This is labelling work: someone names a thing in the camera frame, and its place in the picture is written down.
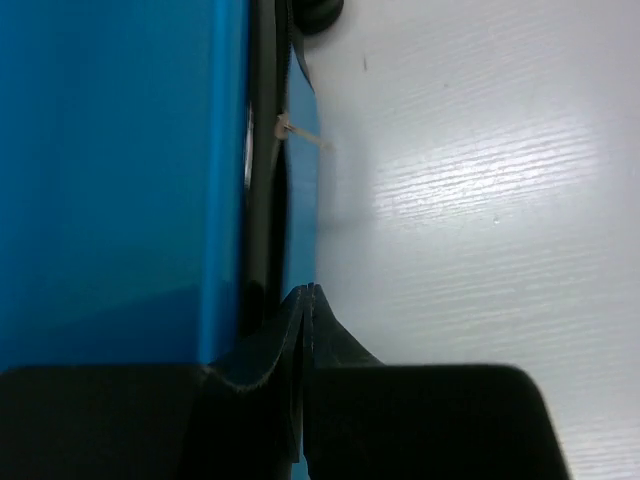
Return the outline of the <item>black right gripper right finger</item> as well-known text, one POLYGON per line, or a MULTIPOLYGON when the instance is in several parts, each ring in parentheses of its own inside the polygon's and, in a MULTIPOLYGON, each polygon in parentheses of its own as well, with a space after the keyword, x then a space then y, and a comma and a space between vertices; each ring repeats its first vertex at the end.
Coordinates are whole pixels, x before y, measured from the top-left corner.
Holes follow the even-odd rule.
POLYGON ((532 378, 504 364, 387 365, 318 285, 304 309, 303 451, 313 479, 566 479, 532 378))

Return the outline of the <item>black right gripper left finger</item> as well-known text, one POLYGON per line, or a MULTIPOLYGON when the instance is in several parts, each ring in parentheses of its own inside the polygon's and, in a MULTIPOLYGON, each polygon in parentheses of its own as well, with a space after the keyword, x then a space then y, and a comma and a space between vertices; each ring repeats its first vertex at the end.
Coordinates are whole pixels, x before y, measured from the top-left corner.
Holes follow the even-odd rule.
POLYGON ((305 290, 209 364, 1 376, 5 479, 288 479, 300 456, 305 290))

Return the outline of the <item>blue kids suitcase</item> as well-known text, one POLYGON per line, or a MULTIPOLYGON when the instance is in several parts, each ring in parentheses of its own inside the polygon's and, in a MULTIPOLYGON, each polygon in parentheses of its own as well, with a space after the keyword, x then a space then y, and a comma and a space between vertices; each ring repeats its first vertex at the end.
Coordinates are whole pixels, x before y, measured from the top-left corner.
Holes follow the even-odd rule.
POLYGON ((206 363, 314 281, 340 1, 1 5, 1 366, 206 363))

